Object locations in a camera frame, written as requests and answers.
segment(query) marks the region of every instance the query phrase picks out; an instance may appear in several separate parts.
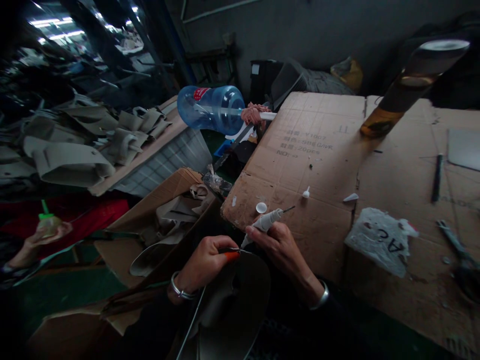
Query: pink rag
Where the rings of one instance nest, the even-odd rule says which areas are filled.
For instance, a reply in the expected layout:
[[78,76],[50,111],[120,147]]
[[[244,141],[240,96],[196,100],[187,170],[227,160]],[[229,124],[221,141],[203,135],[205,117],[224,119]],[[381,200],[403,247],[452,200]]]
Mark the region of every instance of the pink rag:
[[260,112],[262,113],[271,113],[272,111],[263,105],[258,105],[250,102],[247,108],[244,108],[241,111],[240,117],[245,122],[245,124],[254,124],[258,125],[262,122],[260,117]]

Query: green floor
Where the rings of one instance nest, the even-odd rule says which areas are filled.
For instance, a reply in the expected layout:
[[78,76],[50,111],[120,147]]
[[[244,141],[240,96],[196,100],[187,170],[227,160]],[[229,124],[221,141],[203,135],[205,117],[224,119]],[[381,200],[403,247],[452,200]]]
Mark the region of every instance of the green floor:
[[[223,137],[213,131],[202,133],[212,153],[223,142]],[[93,260],[98,255],[93,246],[82,246],[81,249],[86,261]],[[61,254],[54,261],[73,262],[72,252]],[[105,268],[36,276],[9,291],[16,299],[22,322],[22,336],[26,340],[44,316],[92,303],[125,289]],[[353,296],[336,289],[332,292],[352,314],[368,341],[379,345],[389,358],[450,358],[439,346]]]

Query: black pen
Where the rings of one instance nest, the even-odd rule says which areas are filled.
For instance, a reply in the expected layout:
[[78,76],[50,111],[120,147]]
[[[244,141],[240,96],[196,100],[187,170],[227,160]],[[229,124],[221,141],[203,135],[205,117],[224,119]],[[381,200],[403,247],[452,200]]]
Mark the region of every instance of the black pen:
[[439,153],[436,157],[435,178],[433,179],[433,191],[431,193],[431,202],[436,203],[440,198],[440,181],[442,179],[442,166],[444,155]]

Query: plastic water bottle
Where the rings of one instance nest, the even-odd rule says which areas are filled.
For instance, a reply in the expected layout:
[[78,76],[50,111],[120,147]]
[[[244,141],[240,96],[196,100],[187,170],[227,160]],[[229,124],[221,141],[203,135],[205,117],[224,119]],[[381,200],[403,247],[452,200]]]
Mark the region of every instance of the plastic water bottle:
[[185,86],[178,93],[178,113],[193,129],[209,129],[225,135],[235,135],[243,121],[244,98],[235,86]]

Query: silver bangle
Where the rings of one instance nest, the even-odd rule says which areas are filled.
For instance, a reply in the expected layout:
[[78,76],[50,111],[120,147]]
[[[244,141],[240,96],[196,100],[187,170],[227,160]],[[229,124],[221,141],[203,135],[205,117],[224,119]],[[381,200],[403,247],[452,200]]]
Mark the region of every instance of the silver bangle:
[[195,299],[195,297],[197,296],[197,292],[198,291],[195,291],[195,293],[193,294],[189,294],[183,290],[179,290],[179,288],[175,285],[175,278],[177,277],[177,275],[180,273],[180,271],[175,271],[173,273],[173,275],[171,276],[171,280],[170,280],[170,283],[171,283],[171,287],[173,289],[173,291],[178,295],[179,298],[183,298],[183,299],[186,299],[186,300],[193,300]]
[[325,281],[323,280],[320,280],[318,279],[321,284],[323,285],[323,288],[325,289],[325,291],[323,292],[323,295],[321,296],[320,298],[320,301],[318,302],[317,305],[313,306],[310,308],[310,310],[317,310],[318,308],[320,308],[323,304],[325,304],[327,302],[327,300],[329,299],[329,295],[330,295],[330,292],[329,292],[329,287],[327,286],[327,284],[325,283]]

